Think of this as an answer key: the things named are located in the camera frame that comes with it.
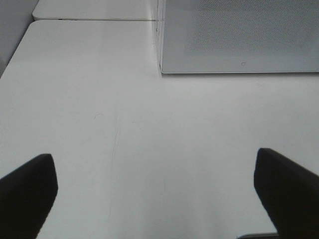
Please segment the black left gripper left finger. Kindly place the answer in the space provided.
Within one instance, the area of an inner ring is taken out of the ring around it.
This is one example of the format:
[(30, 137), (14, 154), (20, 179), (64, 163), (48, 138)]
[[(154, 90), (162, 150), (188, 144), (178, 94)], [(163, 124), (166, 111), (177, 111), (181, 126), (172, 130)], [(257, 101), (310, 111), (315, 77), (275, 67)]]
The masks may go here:
[(58, 192), (54, 160), (41, 154), (0, 179), (0, 237), (37, 238)]

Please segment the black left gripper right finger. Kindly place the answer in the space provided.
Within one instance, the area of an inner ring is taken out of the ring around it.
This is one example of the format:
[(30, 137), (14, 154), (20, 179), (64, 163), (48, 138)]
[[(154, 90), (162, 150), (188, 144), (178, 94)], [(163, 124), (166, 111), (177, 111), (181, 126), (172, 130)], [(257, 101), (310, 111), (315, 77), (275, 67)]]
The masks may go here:
[(280, 238), (319, 237), (318, 175), (270, 148), (260, 148), (254, 188)]

